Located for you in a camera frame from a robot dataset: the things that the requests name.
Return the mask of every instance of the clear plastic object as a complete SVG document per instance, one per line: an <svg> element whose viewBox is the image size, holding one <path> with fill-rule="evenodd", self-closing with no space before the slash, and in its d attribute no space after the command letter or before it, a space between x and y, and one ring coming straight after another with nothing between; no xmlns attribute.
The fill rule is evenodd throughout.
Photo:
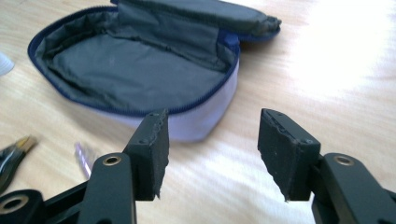
<svg viewBox="0 0 396 224"><path fill-rule="evenodd" d="M80 142L75 143L75 156L79 167L87 179L90 178L93 163L98 158L98 155L89 147L83 146Z"/></svg>

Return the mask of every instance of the zipper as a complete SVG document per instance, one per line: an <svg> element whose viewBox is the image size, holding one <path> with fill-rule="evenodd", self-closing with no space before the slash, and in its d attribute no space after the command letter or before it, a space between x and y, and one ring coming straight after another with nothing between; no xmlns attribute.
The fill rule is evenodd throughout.
<svg viewBox="0 0 396 224"><path fill-rule="evenodd" d="M113 4L117 4L118 1L117 0L113 0L111 1ZM35 65L35 67L41 72L41 74L43 74L43 76L46 77L46 79L49 81L49 83L66 99L76 102L78 104L81 105L85 105L87 107L91 107L100 111L104 111L104 112L108 112L108 113L115 113L115 114L119 114L119 115L124 115L124 116L131 116L131 117L144 117L146 116L148 113L150 113L151 111L143 111L143 110L125 110L125 109L119 109L119 108L115 108L115 107L111 107L111 106L98 106L98 105L88 105L82 102L79 102L78 100L71 100L70 97L68 96L68 94L66 94L65 92L62 91L62 89L59 88L59 86L50 78L47 77L43 71L43 69L41 68L41 66L38 64L37 60L35 59L35 51L38 48L38 46L41 44L41 42L43 41L43 39L50 33L52 33L53 31L55 31L56 29L58 29L59 27L61 27L63 24L70 22L72 20L75 20L81 16L84 16L86 14L91 14L91 13L96 13L96 12L118 12L118 8L117 7L112 7L112 6L99 6L99 7L89 7L89 8L85 8L82 9L78 12L75 12L73 14L70 14L68 16L65 16L55 22L53 22L52 24L50 24L49 26L47 26L45 29L43 29L41 32L39 32L30 42L29 46L28 46L28 55L32 61L32 63ZM230 41L226 41L225 38L227 35L234 35L232 33L229 33L227 31L224 30L219 30L219 38L218 41L220 43L225 44L235 55L235 60L233 62L233 64L231 65L231 67L229 68L227 74L224 75L224 78L216 84L215 87L213 87L210 91L208 91L206 94L204 94L203 96L198 97L198 99L196 99L195 101L188 103L186 105L183 106L179 106L179 107L174 107L174 108L167 108L169 111L169 115L175 115L175 114L180 114L183 112L187 112L191 109L194 109L195 107L201 105L202 103L204 103L206 100L208 100L211 96L213 96L218 90L220 90L221 87L224 86L224 84L226 84L226 82L228 81L229 77L231 76L231 74L233 73L233 70L235 69L238 59L239 59L239 55L240 55L240 48L239 48L239 40L238 41L234 41L232 40Z"/></svg>

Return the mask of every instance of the black clamp jaw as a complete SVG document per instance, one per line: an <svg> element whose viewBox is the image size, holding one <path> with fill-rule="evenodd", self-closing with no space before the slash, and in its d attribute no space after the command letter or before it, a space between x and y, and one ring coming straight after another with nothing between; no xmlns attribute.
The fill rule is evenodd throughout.
<svg viewBox="0 0 396 224"><path fill-rule="evenodd" d="M2 196L0 223L135 224L135 201L160 196L168 154L168 112L152 112L122 153L95 161L88 181L47 201L33 189Z"/></svg>
<svg viewBox="0 0 396 224"><path fill-rule="evenodd" d="M263 109L258 149L286 201L308 201L317 223L396 223L396 194L365 166L339 153L321 156L320 142L288 116Z"/></svg>

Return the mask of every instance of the wood grain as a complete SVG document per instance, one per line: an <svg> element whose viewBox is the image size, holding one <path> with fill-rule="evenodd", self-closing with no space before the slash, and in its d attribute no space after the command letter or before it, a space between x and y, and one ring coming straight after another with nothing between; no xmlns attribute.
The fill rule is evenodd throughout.
<svg viewBox="0 0 396 224"><path fill-rule="evenodd" d="M139 223L313 223L311 202L284 203L257 150L260 111L296 120L322 144L362 161L396 191L396 2L233 0L279 17L267 43L242 43L235 97L200 143L172 142L162 197L137 203ZM65 100L31 64L30 40L52 22L108 2L0 0L0 147L32 134L39 145L7 192L48 199L84 181L77 141L121 151L134 129Z"/></svg>

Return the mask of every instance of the brass grommet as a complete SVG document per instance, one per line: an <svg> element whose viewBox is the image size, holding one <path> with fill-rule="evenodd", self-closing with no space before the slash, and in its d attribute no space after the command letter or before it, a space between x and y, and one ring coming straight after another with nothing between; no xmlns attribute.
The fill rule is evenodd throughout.
<svg viewBox="0 0 396 224"><path fill-rule="evenodd" d="M103 165L112 166L118 164L120 161L121 161L121 157L111 156L103 160Z"/></svg>
<svg viewBox="0 0 396 224"><path fill-rule="evenodd" d="M29 197L24 194L18 194L10 197L0 203L0 215L13 213L18 209L24 207L29 202Z"/></svg>
<svg viewBox="0 0 396 224"><path fill-rule="evenodd" d="M355 162L345 156L334 156L334 160L338 163L340 163L341 165L345 165L345 166L353 166L355 164Z"/></svg>

